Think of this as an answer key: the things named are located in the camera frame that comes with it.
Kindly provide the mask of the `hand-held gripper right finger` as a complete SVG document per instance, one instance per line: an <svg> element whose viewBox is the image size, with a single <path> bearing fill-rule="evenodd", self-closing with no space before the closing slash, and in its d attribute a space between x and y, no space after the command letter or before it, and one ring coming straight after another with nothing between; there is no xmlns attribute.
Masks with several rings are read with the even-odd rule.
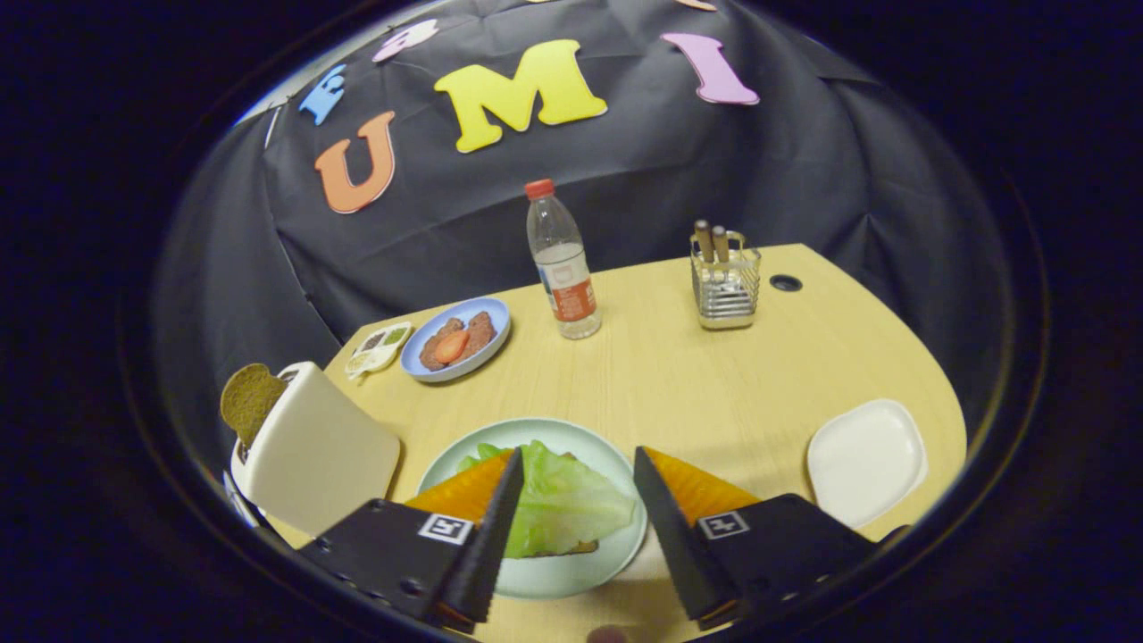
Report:
<svg viewBox="0 0 1143 643"><path fill-rule="evenodd" d="M906 533L870 540L799 495L759 499L652 447L637 447L633 480L701 630L784 617Z"/></svg>

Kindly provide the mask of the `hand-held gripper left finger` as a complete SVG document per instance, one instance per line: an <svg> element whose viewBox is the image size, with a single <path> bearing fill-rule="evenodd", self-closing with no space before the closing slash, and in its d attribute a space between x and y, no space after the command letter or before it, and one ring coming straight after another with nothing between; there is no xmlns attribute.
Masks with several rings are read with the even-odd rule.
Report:
<svg viewBox="0 0 1143 643"><path fill-rule="evenodd" d="M481 473L478 520L371 499L298 549L314 569L419 622L474 630L488 610L525 484L522 449Z"/></svg>

